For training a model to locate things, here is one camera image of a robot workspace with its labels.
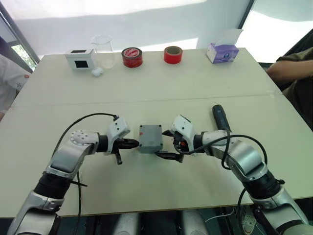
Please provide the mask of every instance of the tape roll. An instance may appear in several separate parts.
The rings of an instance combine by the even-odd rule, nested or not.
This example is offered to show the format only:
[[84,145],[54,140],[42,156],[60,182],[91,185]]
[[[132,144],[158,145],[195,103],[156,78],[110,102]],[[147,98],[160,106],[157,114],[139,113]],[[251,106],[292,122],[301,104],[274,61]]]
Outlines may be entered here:
[[142,64],[142,51],[135,47],[129,47],[122,51],[123,63],[129,68],[135,68]]
[[177,64],[181,61],[182,49],[180,47],[171,46],[164,50],[164,61],[169,64]]

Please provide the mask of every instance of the purple tissue box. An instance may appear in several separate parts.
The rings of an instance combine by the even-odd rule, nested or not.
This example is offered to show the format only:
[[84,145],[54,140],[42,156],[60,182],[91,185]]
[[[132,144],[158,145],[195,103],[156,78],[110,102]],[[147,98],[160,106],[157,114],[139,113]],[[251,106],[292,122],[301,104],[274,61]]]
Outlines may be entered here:
[[236,58],[239,49],[235,45],[219,45],[211,43],[207,49],[206,55],[214,63],[232,62]]

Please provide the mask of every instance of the small white object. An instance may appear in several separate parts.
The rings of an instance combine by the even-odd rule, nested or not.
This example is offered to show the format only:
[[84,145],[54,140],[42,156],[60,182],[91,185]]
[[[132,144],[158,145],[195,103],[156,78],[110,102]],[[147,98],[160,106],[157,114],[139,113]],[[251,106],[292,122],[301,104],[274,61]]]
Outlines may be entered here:
[[65,57],[73,70],[93,69],[96,66],[94,49],[70,50]]
[[91,71],[93,76],[100,76],[101,74],[103,74],[103,69],[101,67],[96,67]]

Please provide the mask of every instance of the gray plastic box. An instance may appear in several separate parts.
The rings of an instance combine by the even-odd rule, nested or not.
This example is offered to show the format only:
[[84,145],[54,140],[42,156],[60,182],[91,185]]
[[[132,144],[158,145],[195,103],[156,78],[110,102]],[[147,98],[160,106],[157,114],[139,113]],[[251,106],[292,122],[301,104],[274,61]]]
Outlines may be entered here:
[[162,149],[162,126],[141,125],[139,128],[139,151],[141,153],[155,153]]

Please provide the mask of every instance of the black tool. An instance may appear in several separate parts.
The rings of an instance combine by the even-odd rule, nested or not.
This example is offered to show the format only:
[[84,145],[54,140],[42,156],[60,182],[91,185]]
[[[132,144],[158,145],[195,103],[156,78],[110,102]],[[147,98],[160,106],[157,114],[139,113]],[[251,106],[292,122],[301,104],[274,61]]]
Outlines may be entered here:
[[136,148],[139,146],[139,142],[133,139],[116,139],[113,144],[113,149],[111,154],[115,154],[116,161],[118,165],[121,165],[122,158],[121,154],[119,153],[120,149],[131,149]]
[[184,159],[183,154],[177,154],[177,153],[169,153],[167,151],[158,151],[155,153],[158,157],[161,157],[166,160],[175,160],[177,162],[182,163]]
[[214,105],[212,111],[217,128],[219,130],[227,129],[231,132],[223,107],[220,104]]

